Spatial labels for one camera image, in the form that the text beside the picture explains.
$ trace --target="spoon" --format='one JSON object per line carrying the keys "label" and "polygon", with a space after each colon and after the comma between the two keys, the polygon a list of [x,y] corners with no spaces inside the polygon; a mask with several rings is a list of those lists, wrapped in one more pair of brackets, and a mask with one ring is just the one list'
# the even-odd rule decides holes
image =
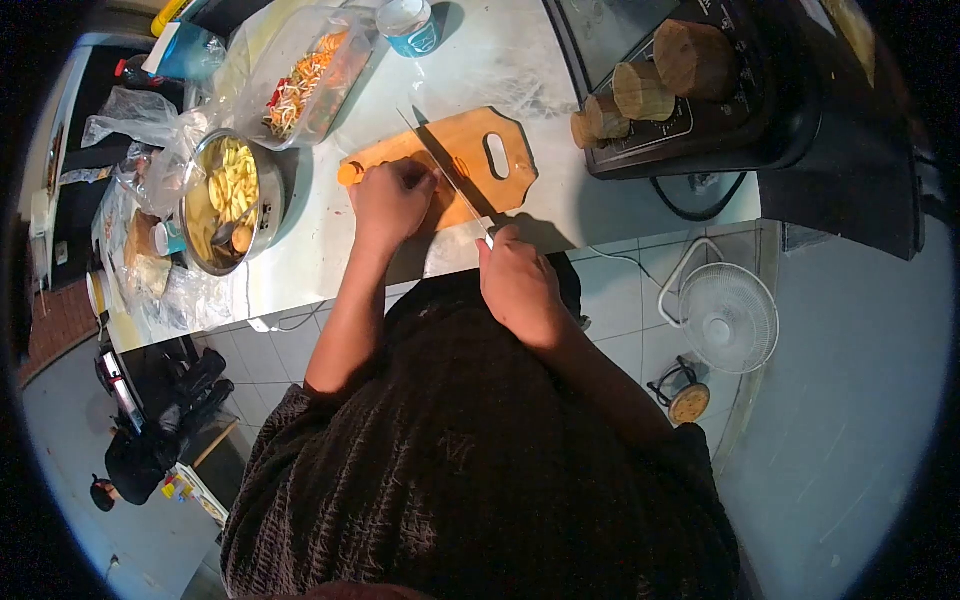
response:
{"label": "spoon", "polygon": [[217,228],[213,232],[213,236],[210,237],[210,246],[226,246],[230,243],[230,240],[233,237],[233,230],[236,228],[237,223],[240,223],[250,214],[250,211],[256,208],[260,204],[259,199],[256,202],[250,205],[247,210],[243,211],[243,214],[236,221],[227,221]]}

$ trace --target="hand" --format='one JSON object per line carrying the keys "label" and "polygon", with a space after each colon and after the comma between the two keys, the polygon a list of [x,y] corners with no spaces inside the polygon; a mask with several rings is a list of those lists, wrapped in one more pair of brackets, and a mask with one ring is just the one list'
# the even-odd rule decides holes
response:
{"label": "hand", "polygon": [[550,262],[536,247],[519,241],[517,234],[516,226],[504,227],[493,240],[493,250],[476,240],[480,291],[493,317],[524,346],[550,350],[579,328],[560,299],[560,283]]}
{"label": "hand", "polygon": [[393,256],[423,223],[440,180],[438,171],[431,173],[412,158],[369,169],[348,189],[357,218],[354,245]]}

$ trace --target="blue label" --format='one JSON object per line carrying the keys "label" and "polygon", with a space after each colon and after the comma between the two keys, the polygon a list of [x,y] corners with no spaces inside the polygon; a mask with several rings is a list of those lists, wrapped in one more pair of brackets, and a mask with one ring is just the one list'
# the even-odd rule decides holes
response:
{"label": "blue label", "polygon": [[390,45],[394,47],[396,53],[407,59],[414,59],[430,54],[437,49],[440,44],[440,32],[437,29],[437,21],[430,15],[430,18],[423,24],[423,27],[417,29],[412,34],[406,36],[386,36]]}

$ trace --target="cutting board handle hole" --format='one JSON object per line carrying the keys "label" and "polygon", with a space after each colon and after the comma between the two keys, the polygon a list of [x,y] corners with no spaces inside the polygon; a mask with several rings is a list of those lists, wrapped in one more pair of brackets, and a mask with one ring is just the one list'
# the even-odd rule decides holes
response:
{"label": "cutting board handle hole", "polygon": [[487,162],[494,179],[504,181],[510,176],[510,162],[503,138],[496,133],[487,133],[483,138],[483,148],[487,152]]}

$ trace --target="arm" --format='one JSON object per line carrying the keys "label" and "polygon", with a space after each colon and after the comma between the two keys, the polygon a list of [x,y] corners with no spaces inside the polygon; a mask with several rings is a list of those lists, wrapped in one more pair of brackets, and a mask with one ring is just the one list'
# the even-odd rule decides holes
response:
{"label": "arm", "polygon": [[505,227],[493,250],[477,240],[480,286],[493,316],[567,385],[593,404],[620,438],[633,445],[669,438],[672,427],[643,388],[580,330],[560,300],[550,263]]}
{"label": "arm", "polygon": [[349,189],[356,213],[353,248],[304,382],[323,396],[352,384],[370,361],[383,328],[385,277],[396,250],[426,216],[437,187],[429,173],[409,158],[373,167]]}

